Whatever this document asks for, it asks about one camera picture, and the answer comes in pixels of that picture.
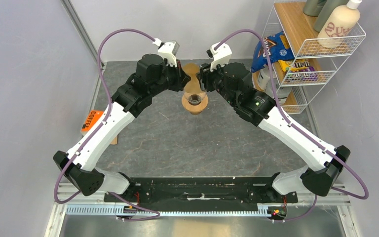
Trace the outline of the clear glass dripper cone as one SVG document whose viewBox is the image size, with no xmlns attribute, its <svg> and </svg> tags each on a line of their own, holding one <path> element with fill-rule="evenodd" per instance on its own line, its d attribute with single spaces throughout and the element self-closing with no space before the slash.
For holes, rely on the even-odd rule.
<svg viewBox="0 0 379 237">
<path fill-rule="evenodd" d="M 196 106 L 199 105 L 206 97 L 206 91 L 199 92 L 184 92 L 184 98 L 190 105 Z"/>
</svg>

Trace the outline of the green pump bottle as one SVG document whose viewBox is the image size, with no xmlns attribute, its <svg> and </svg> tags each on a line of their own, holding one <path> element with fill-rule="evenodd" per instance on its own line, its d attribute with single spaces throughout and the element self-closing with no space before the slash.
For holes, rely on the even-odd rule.
<svg viewBox="0 0 379 237">
<path fill-rule="evenodd" d="M 327 0 L 315 20 L 313 29 L 316 32 L 320 32 L 334 9 L 340 5 L 346 5 L 347 3 L 348 0 Z"/>
<path fill-rule="evenodd" d="M 317 17 L 326 2 L 327 0 L 307 0 L 303 7 L 303 13 L 307 16 Z"/>
</svg>

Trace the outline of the single brown paper filter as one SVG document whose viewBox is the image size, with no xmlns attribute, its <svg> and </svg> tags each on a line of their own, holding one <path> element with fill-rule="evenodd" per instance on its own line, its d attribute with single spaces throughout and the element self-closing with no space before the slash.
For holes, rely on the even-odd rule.
<svg viewBox="0 0 379 237">
<path fill-rule="evenodd" d="M 200 72 L 199 66 L 194 63 L 188 63 L 183 66 L 183 70 L 190 76 L 190 81 L 185 85 L 184 92 L 190 95 L 202 93 L 200 82 L 196 76 Z"/>
</svg>

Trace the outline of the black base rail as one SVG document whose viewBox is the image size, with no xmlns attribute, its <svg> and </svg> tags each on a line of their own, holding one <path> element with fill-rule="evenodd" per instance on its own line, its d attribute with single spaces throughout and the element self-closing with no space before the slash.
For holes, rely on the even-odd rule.
<svg viewBox="0 0 379 237">
<path fill-rule="evenodd" d="M 121 195 L 158 212 L 255 211 L 258 204 L 297 203 L 297 193 L 281 195 L 274 177 L 142 177 L 132 178 Z"/>
</svg>

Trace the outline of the cream pump lotion bottle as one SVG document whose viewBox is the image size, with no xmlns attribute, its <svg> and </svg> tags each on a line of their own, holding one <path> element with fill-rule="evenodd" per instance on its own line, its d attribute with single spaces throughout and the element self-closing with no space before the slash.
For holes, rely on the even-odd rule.
<svg viewBox="0 0 379 237">
<path fill-rule="evenodd" d="M 337 6 L 333 10 L 317 37 L 322 47 L 333 49 L 340 45 L 342 37 L 347 36 L 360 19 L 358 6 L 361 2 L 349 0 L 347 4 Z"/>
</svg>

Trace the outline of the yellow m&m candy bag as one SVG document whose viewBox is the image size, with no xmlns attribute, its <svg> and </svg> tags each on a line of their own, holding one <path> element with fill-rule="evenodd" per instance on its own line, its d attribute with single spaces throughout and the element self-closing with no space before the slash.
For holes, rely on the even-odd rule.
<svg viewBox="0 0 379 237">
<path fill-rule="evenodd" d="M 308 59 L 278 60 L 278 64 L 284 73 L 289 73 L 286 81 L 316 81 L 318 79 L 315 68 Z"/>
</svg>

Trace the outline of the aluminium frame post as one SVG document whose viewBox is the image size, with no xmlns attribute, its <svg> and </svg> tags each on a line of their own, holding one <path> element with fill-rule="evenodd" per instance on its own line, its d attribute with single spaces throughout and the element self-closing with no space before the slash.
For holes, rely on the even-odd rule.
<svg viewBox="0 0 379 237">
<path fill-rule="evenodd" d="M 74 5 L 70 0 L 60 0 L 62 6 L 64 7 L 65 11 L 67 12 L 69 18 L 71 19 L 74 27 L 76 28 L 77 32 L 79 33 L 79 36 L 81 37 L 83 43 L 85 44 L 87 50 L 89 51 L 91 57 L 95 62 L 97 62 L 97 49 L 95 48 L 94 44 L 92 43 L 92 40 L 85 29 L 77 11 L 75 10 Z"/>
</svg>

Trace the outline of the blue doritos chip bag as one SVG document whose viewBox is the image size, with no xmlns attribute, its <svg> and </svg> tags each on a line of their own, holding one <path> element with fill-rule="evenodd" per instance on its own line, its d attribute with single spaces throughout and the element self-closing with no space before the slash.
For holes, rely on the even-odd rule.
<svg viewBox="0 0 379 237">
<path fill-rule="evenodd" d="M 265 37 L 263 40 L 265 49 L 263 48 L 262 43 L 258 42 L 254 50 L 253 61 L 250 68 L 252 73 L 257 72 L 268 65 L 266 53 L 268 53 L 271 63 L 275 63 L 278 60 L 294 60 L 295 56 L 283 31 Z"/>
</svg>

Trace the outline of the orange coffee filter box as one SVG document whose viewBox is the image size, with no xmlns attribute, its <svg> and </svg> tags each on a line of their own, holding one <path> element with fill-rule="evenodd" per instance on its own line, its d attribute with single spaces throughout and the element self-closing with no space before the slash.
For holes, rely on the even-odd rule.
<svg viewBox="0 0 379 237">
<path fill-rule="evenodd" d="M 80 130 L 81 134 L 85 135 L 95 125 L 95 123 L 101 118 L 103 113 L 104 113 L 103 111 L 91 110 L 88 113 L 88 116 L 86 117 L 82 125 L 82 128 Z"/>
</svg>

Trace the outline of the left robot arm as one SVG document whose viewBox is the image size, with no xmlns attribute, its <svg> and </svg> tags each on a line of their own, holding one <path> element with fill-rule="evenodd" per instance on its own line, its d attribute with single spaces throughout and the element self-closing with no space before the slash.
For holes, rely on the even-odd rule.
<svg viewBox="0 0 379 237">
<path fill-rule="evenodd" d="M 91 130 L 68 151 L 54 154 L 53 160 L 63 176 L 84 196 L 105 191 L 116 193 L 122 201 L 132 200 L 135 188 L 130 179 L 120 172 L 98 169 L 96 164 L 112 140 L 152 104 L 156 95 L 166 90 L 182 91 L 189 81 L 179 60 L 170 66 L 159 55 L 144 55 Z"/>
</svg>

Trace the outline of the brown paper coffee filters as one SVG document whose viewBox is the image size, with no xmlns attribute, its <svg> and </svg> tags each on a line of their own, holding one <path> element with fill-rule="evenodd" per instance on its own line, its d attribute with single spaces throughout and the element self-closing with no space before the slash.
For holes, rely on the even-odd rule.
<svg viewBox="0 0 379 237">
<path fill-rule="evenodd" d="M 118 144 L 118 135 L 116 135 L 113 140 L 110 142 L 111 145 L 117 145 Z"/>
</svg>

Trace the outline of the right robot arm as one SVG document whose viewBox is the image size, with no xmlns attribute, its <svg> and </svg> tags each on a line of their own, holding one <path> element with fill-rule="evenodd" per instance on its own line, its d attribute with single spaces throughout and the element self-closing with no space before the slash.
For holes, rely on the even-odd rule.
<svg viewBox="0 0 379 237">
<path fill-rule="evenodd" d="M 319 139 L 280 111 L 276 101 L 258 91 L 251 82 L 251 73 L 241 63 L 229 63 L 211 70 L 209 64 L 199 67 L 197 78 L 202 90 L 219 93 L 244 121 L 270 133 L 302 158 L 306 165 L 290 172 L 274 174 L 265 196 L 277 202 L 286 194 L 308 190 L 325 197 L 343 170 L 350 150 L 316 142 Z"/>
</svg>

